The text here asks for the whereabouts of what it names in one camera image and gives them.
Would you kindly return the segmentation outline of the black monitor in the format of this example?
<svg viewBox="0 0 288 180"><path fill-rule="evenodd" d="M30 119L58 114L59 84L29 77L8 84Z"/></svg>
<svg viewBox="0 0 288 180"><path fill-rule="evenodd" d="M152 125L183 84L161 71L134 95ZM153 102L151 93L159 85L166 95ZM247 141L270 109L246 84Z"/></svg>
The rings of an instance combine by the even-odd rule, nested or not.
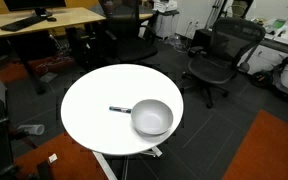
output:
<svg viewBox="0 0 288 180"><path fill-rule="evenodd" d="M34 10L37 16L51 16L47 8L65 7L65 0L4 0L9 11Z"/></svg>

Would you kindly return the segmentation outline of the black computer mouse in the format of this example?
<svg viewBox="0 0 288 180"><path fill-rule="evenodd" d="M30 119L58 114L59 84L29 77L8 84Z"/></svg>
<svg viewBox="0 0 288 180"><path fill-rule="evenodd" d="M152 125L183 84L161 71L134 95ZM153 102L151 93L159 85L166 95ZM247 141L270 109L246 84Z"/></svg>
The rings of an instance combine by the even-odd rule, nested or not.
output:
<svg viewBox="0 0 288 180"><path fill-rule="evenodd" d="M50 18L47 18L47 21L48 21L48 22L56 22L57 19L54 18L54 17L50 17Z"/></svg>

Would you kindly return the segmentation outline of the black keyboard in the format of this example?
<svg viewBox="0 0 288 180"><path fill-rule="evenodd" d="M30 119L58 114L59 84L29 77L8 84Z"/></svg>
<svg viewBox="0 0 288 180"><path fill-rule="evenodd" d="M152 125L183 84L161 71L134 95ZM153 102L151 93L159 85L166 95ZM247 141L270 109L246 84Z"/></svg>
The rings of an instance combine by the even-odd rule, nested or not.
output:
<svg viewBox="0 0 288 180"><path fill-rule="evenodd" d="M16 32L16 31L22 30L24 28L27 28L29 26L40 23L45 20L46 20L45 17L31 16L31 17L28 17L19 21L15 21L15 22L0 26L0 29L4 31Z"/></svg>

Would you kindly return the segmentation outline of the white table base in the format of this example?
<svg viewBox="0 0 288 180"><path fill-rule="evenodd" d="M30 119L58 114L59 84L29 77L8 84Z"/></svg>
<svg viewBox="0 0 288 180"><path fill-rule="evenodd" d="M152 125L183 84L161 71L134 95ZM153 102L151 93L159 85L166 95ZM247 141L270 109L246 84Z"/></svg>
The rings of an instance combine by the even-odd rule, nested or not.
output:
<svg viewBox="0 0 288 180"><path fill-rule="evenodd" d="M162 155L162 151L157 146L154 146L149 150L142 151L142 154L153 156L153 157L160 157ZM101 153L96 152L96 151L93 151L93 155L95 159L97 160L97 162L99 163L99 166L102 168L108 180L118 180L115 173L113 172L113 170L111 169L107 161L105 160L104 156ZM127 155L123 159L122 180L127 180L128 165L129 165L129 155Z"/></svg>

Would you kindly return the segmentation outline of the grey bowl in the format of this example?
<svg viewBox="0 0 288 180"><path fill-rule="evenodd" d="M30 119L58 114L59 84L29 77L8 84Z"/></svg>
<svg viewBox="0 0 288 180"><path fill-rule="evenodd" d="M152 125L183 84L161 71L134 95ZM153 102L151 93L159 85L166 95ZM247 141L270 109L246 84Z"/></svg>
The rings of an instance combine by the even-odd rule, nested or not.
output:
<svg viewBox="0 0 288 180"><path fill-rule="evenodd" d="M173 112L162 101L146 99L134 105L131 120L137 131L148 135L160 135L172 126Z"/></svg>

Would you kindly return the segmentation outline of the black mesh office chair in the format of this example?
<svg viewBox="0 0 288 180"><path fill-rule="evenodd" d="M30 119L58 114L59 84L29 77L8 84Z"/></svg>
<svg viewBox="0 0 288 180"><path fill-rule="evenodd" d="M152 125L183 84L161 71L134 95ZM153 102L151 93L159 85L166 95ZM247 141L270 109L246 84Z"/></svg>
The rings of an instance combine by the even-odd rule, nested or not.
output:
<svg viewBox="0 0 288 180"><path fill-rule="evenodd" d="M236 76L241 57L259 45L265 34L262 26L246 19L225 17L213 24L208 47L196 47L188 63L189 71L182 75L201 83L208 95L207 108L214 105L210 89L218 88L227 97L229 91L222 84Z"/></svg>

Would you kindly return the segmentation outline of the black electric scooter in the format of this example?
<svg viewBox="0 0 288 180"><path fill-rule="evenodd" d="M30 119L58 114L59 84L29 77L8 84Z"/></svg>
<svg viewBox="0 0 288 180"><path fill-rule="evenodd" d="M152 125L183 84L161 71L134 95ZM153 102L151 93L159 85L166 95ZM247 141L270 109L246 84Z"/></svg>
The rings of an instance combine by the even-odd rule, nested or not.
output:
<svg viewBox="0 0 288 180"><path fill-rule="evenodd" d="M280 64L275 65L270 71L261 70L254 73L250 82L259 88L269 88L275 86L283 95L288 96L288 87L282 84L282 73L288 65L288 56Z"/></svg>

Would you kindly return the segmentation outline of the teal marker pen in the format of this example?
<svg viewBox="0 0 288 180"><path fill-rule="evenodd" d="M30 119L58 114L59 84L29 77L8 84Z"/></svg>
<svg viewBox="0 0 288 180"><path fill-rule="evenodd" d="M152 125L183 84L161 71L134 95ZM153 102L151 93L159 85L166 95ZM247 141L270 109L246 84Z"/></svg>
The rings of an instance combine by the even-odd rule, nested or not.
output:
<svg viewBox="0 0 288 180"><path fill-rule="evenodd" d="M123 113L131 113L132 111L132 109L129 109L129 108L122 108L122 107L115 107L115 106L110 106L109 110L116 111L116 112L123 112Z"/></svg>

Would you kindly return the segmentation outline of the wooden desk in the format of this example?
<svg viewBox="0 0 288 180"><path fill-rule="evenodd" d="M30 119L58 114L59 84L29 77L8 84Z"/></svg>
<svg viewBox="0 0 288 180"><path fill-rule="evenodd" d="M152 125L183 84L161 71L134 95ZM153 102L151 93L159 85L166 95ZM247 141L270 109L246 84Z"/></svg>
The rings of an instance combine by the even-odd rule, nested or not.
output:
<svg viewBox="0 0 288 180"><path fill-rule="evenodd" d="M19 34L26 34L31 32L37 32L42 30L54 29L59 27L73 26L79 24L87 24L92 22L98 22L105 20L105 17L90 11L84 7L76 8L61 8L52 10L53 17L56 19L55 22L48 22L44 20L32 26L24 29L11 32L0 29L0 37L15 36ZM0 14L0 27L6 24L13 23L31 16L31 12L17 12Z"/></svg>

